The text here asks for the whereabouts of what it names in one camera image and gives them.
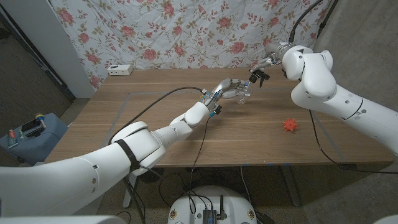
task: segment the blue container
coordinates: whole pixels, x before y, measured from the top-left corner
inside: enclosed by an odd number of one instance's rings
[[[68,130],[68,127],[53,113],[44,116],[44,123],[47,128],[41,132],[37,137],[26,137],[21,140],[19,137],[19,130],[22,126],[14,129],[17,135],[18,145],[8,149],[7,135],[0,139],[0,146],[14,157],[19,157],[30,165],[36,162],[43,162],[49,156],[52,149],[57,145],[63,134]],[[41,127],[38,126],[28,131],[24,131],[24,135]]]

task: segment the wooden table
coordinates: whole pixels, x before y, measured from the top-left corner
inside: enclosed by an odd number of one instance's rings
[[[270,68],[271,76],[244,105],[220,100],[223,108],[208,123],[206,139],[196,166],[281,166],[293,204],[300,205],[289,165],[331,164],[320,152],[308,110],[290,99],[297,82],[286,79],[281,68]],[[225,78],[247,80],[248,68],[133,71],[126,77],[108,77],[73,122],[45,162],[80,156],[107,145],[120,127],[170,90],[196,86],[211,91]],[[153,106],[137,121],[150,130],[168,126],[200,99],[196,90],[181,90]],[[392,153],[342,121],[314,113],[320,144],[337,162],[350,164],[387,163]],[[298,129],[286,132],[283,121],[295,118]],[[206,121],[194,128],[185,141],[167,149],[157,167],[191,167],[198,154]],[[130,175],[131,182],[135,177]],[[93,205],[98,208],[100,201]],[[123,206],[130,196],[125,194]]]

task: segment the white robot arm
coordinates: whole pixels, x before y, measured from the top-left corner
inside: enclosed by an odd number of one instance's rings
[[[267,58],[260,67],[282,61],[285,75],[301,82],[293,89],[293,102],[343,120],[374,138],[398,156],[398,112],[344,89],[330,73],[333,58],[329,51],[313,53],[309,48],[287,42],[266,45]]]
[[[171,144],[186,139],[204,117],[220,112],[216,102],[224,93],[228,98],[245,95],[248,85],[225,79],[169,126],[149,131],[142,121],[132,123],[112,138],[112,144],[83,156],[35,167],[1,167],[0,216],[75,213],[128,173],[147,171],[140,166],[154,167]]]

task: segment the electrical outlet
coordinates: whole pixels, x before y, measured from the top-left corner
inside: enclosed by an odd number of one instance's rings
[[[132,72],[132,65],[110,65],[108,73],[110,75],[130,75]]]

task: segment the black cable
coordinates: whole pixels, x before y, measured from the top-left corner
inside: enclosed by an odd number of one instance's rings
[[[323,0],[317,0],[314,4],[312,4],[310,7],[308,7],[308,9],[297,19],[296,23],[294,24],[294,26],[292,28],[292,31],[290,31],[289,43],[293,43],[294,35],[296,34],[296,28],[299,25],[299,23],[301,22],[301,20],[304,18],[304,16],[307,15],[315,6],[317,6],[317,4],[319,4],[322,1]]]
[[[331,15],[331,13],[333,12],[333,10],[335,9],[337,3],[338,3],[338,0],[334,0],[334,1],[333,1],[333,4],[330,6],[330,9],[329,9],[329,11],[328,11],[328,14],[325,16],[325,19],[323,20],[323,22],[321,22],[321,24],[319,24],[319,30],[318,30],[317,38],[318,38],[319,35],[321,34],[323,28],[325,28],[326,23],[328,22],[329,17],[330,17],[330,15]]]
[[[129,222],[127,222],[127,224],[130,224],[130,223],[131,223],[131,214],[130,214],[128,211],[119,212],[119,213],[117,213],[115,216],[118,216],[118,215],[120,215],[120,214],[122,214],[122,213],[127,213],[127,214],[129,215]]]
[[[145,220],[146,220],[146,209],[145,209],[145,204],[142,201],[141,197],[139,196],[139,194],[137,193],[137,191],[134,189],[134,187],[131,185],[130,180],[126,177],[123,178],[124,183],[127,185],[127,191],[130,194],[130,197],[134,197],[134,194],[137,195],[138,199],[140,200],[142,207],[144,208],[144,213],[142,214],[143,216],[143,222],[145,224]]]
[[[154,101],[153,103],[151,103],[147,108],[145,108],[143,111],[141,111],[137,116],[135,116],[132,120],[130,120],[129,122],[127,122],[121,129],[119,129],[118,131],[116,131],[112,137],[109,139],[108,141],[108,145],[111,144],[112,138],[118,133],[120,132],[120,130],[122,130],[123,128],[129,126],[131,123],[133,123],[137,118],[139,118],[143,113],[145,113],[147,110],[149,110],[149,108],[151,108],[152,106],[154,106],[157,102],[159,102],[160,100],[163,100],[163,98],[165,98],[166,96],[169,96],[170,94],[172,94],[175,91],[179,91],[179,90],[186,90],[186,89],[193,89],[193,90],[199,90],[200,92],[202,91],[202,89],[197,88],[197,87],[192,87],[192,86],[186,86],[186,87],[180,87],[180,88],[176,88],[168,93],[166,93],[164,96],[160,97],[159,99],[157,99],[156,101]]]
[[[158,186],[159,195],[160,195],[161,199],[163,200],[163,202],[171,208],[171,205],[170,205],[169,203],[167,203],[166,200],[163,198],[162,192],[160,191],[160,186],[161,186],[162,182],[163,182],[166,178],[168,178],[169,176],[171,176],[171,175],[173,175],[173,174],[178,175],[178,176],[180,177],[181,181],[182,181],[182,184],[185,186],[185,182],[184,182],[184,180],[182,179],[182,176],[181,176],[180,174],[178,174],[178,173],[171,173],[171,174],[167,175],[166,177],[162,177],[158,172],[152,170],[151,168],[148,168],[148,167],[145,167],[145,166],[140,166],[140,167],[141,167],[141,168],[144,168],[144,169],[147,169],[147,170],[151,171],[153,174],[155,174],[155,175],[157,175],[158,177],[160,177],[161,181],[160,181],[159,186]]]
[[[197,194],[195,194],[195,193],[193,193],[193,195],[194,196],[197,196],[202,202],[203,202],[203,204],[205,204],[205,208],[206,208],[206,210],[207,210],[207,204],[206,204],[206,202],[199,196],[199,195],[197,195]]]
[[[311,121],[312,121],[312,126],[313,126],[313,132],[315,134],[315,139],[317,140],[317,144],[319,147],[319,150],[321,150],[321,152],[323,153],[323,155],[326,156],[326,158],[328,158],[332,163],[336,164],[341,170],[352,170],[352,171],[356,171],[356,172],[366,172],[366,173],[372,173],[372,174],[398,174],[398,172],[388,172],[388,171],[371,171],[371,170],[357,170],[357,169],[351,169],[350,167],[348,168],[344,168],[342,165],[340,165],[339,163],[335,162],[333,159],[331,159],[322,149],[319,140],[318,140],[318,135],[317,135],[317,129],[315,128],[315,123],[313,121],[313,117],[312,117],[312,111],[309,110],[310,112],[310,116],[311,116]]]
[[[211,210],[213,209],[213,202],[208,198],[208,197],[206,197],[206,196],[203,196],[203,195],[197,195],[193,190],[191,190],[192,192],[193,192],[193,194],[195,195],[195,196],[197,196],[197,197],[203,197],[203,198],[205,198],[205,199],[207,199],[209,202],[210,202],[210,208],[211,208]]]
[[[189,181],[188,197],[190,197],[190,192],[191,192],[193,169],[195,168],[195,164],[197,163],[197,160],[198,160],[198,158],[199,158],[201,148],[203,147],[203,143],[205,142],[206,131],[207,131],[207,124],[209,123],[209,120],[210,120],[210,117],[209,117],[209,118],[207,119],[207,121],[206,121],[205,133],[204,133],[203,139],[202,139],[202,141],[201,141],[201,145],[200,145],[200,149],[199,149],[197,158],[195,159],[195,162],[193,163],[193,166],[192,166],[191,178],[190,178],[190,181]],[[195,213],[197,212],[197,210],[196,210],[195,204],[193,204],[193,205],[194,205],[194,207],[195,207],[195,211],[194,211],[194,212],[192,211],[191,203],[189,203],[189,209],[191,210],[191,213],[192,213],[192,214],[195,214]]]
[[[155,174],[156,176],[158,176],[160,179],[163,179],[163,177],[162,177],[158,172],[154,171],[153,169],[148,168],[148,167],[144,167],[144,166],[140,166],[140,167],[141,167],[141,168],[144,168],[144,169],[147,169],[147,170],[149,170],[149,171],[151,171],[153,174]]]
[[[243,182],[244,188],[246,189],[246,193],[248,194],[248,199],[249,199],[249,202],[250,202],[250,204],[252,204],[252,202],[251,202],[251,197],[250,197],[250,192],[249,192],[248,186],[246,185],[246,182],[244,181],[244,178],[243,178],[243,170],[242,170],[242,166],[241,166],[241,177],[242,177],[242,182]]]

